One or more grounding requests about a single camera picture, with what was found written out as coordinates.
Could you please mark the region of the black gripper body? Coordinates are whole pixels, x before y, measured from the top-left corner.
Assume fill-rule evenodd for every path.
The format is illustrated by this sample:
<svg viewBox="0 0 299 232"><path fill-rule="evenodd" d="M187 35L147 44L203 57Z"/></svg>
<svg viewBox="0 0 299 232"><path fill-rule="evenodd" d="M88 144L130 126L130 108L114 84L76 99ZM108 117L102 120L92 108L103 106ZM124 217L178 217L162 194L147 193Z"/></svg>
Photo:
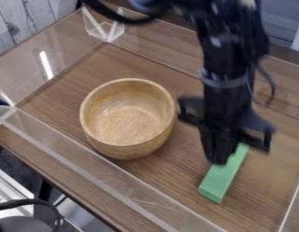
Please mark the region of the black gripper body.
<svg viewBox="0 0 299 232"><path fill-rule="evenodd" d="M239 144L270 152L275 125L254 110L254 81L245 77L232 82L206 80L204 95L180 96L179 119L198 127L207 126L215 131L216 153L219 131L239 134Z"/></svg>

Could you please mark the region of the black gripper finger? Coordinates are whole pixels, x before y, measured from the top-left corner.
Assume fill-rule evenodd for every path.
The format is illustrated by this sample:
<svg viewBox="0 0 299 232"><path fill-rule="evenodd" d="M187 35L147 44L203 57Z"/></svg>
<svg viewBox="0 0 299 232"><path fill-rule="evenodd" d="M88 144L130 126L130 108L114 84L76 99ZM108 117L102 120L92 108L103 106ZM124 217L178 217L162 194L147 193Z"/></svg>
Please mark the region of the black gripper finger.
<svg viewBox="0 0 299 232"><path fill-rule="evenodd" d="M237 151L239 144L239 134L232 130L219 131L218 136L218 163L227 164L230 155Z"/></svg>
<svg viewBox="0 0 299 232"><path fill-rule="evenodd" d="M219 163L219 158L216 155L216 137L215 131L207 126L200 127L202 133L202 145L204 150L206 158L214 163Z"/></svg>

